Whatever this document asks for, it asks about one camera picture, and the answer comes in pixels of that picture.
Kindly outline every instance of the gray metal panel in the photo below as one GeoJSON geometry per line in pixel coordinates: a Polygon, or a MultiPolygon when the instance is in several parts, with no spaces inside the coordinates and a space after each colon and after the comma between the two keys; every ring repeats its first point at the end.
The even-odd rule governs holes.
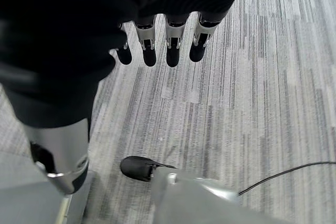
{"type": "MultiPolygon", "coordinates": [[[[0,223],[55,224],[63,199],[27,157],[0,152],[0,223]]],[[[73,195],[67,224],[79,224],[94,173],[73,195]]]]}

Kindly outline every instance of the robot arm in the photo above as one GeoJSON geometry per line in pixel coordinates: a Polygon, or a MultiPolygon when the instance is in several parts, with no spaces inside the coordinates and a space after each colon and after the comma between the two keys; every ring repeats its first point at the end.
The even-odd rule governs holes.
{"type": "Polygon", "coordinates": [[[124,22],[134,21],[148,66],[156,62],[155,15],[166,15],[167,63],[199,11],[190,58],[199,61],[234,0],[1,0],[0,82],[27,134],[35,164],[63,193],[82,185],[93,100],[113,69],[109,50],[132,60],[124,22]]]}

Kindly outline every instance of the striped carpet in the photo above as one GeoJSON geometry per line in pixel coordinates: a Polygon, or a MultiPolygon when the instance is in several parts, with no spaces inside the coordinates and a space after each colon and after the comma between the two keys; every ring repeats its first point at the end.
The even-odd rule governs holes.
{"type": "MultiPolygon", "coordinates": [[[[155,67],[127,24],[133,61],[117,62],[94,104],[90,168],[98,173],[84,223],[151,223],[150,185],[123,177],[128,155],[150,157],[240,190],[308,162],[336,160],[336,0],[236,0],[205,58],[165,63],[156,19],[155,67]]],[[[0,150],[28,155],[0,96],[0,150]]],[[[243,206],[293,223],[336,223],[336,167],[283,175],[241,197],[243,206]]]]}

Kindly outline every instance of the black fingertip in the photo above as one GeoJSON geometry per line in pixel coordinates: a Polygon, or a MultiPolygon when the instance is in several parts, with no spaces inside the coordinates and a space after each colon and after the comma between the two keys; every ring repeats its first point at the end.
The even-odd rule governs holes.
{"type": "Polygon", "coordinates": [[[155,49],[143,50],[143,60],[148,67],[153,67],[156,63],[155,49]]]}
{"type": "Polygon", "coordinates": [[[189,57],[191,61],[199,62],[200,60],[203,59],[204,52],[205,52],[205,47],[203,47],[203,45],[195,46],[194,44],[192,44],[190,48],[189,57]]]}
{"type": "Polygon", "coordinates": [[[172,48],[167,48],[166,60],[168,66],[171,68],[176,67],[180,60],[180,49],[177,49],[174,46],[172,46],[172,48]]]}
{"type": "Polygon", "coordinates": [[[123,47],[119,48],[119,50],[117,50],[117,55],[120,62],[124,65],[128,65],[132,62],[132,53],[129,47],[127,47],[126,49],[124,49],[123,47]]]}

